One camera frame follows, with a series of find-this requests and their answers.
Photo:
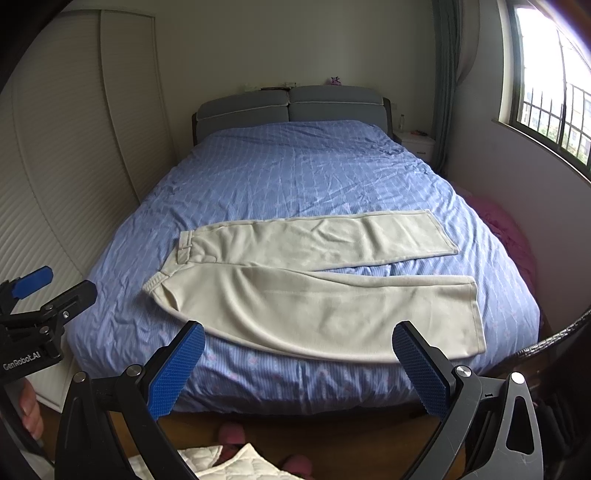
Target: green curtain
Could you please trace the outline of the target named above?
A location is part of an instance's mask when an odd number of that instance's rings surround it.
[[[452,124],[453,98],[456,91],[457,64],[460,57],[461,0],[432,0],[435,24],[435,102],[431,134],[435,139],[433,170],[445,172],[449,130]]]

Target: blue duvet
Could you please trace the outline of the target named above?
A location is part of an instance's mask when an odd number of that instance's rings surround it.
[[[418,209],[434,213],[459,255],[339,271],[474,276],[487,350],[465,363],[477,371],[532,345],[540,313],[501,243],[426,164],[379,128],[356,121],[272,124],[207,137],[119,227],[89,276],[97,303],[70,322],[69,344],[84,370],[104,377],[144,363],[172,340],[181,325],[141,286],[180,231],[226,220]],[[399,365],[302,360],[208,336],[175,408],[311,414],[390,406],[412,396]]]

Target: metal screw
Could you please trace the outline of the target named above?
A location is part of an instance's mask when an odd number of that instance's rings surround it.
[[[525,377],[521,375],[519,372],[513,372],[511,374],[511,379],[513,382],[518,383],[519,385],[525,383]]]
[[[84,380],[86,380],[86,373],[85,372],[78,372],[76,375],[74,375],[73,380],[76,383],[82,383]]]
[[[472,370],[470,370],[468,367],[465,367],[464,365],[460,365],[459,367],[456,367],[456,373],[460,375],[460,377],[467,378],[472,375]]]
[[[128,377],[137,377],[141,372],[142,372],[141,365],[130,365],[125,370],[125,373],[127,374]]]

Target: human hand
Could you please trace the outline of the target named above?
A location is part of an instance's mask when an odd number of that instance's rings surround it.
[[[23,413],[22,425],[29,431],[35,440],[38,440],[43,434],[43,419],[41,418],[41,410],[39,408],[39,402],[37,401],[37,395],[31,382],[27,379],[25,379],[21,396],[18,399],[18,404]]]

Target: nightstand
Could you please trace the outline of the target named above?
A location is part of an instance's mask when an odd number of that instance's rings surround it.
[[[411,132],[394,132],[394,141],[425,163],[431,163],[435,147],[435,140],[432,138],[413,135]]]

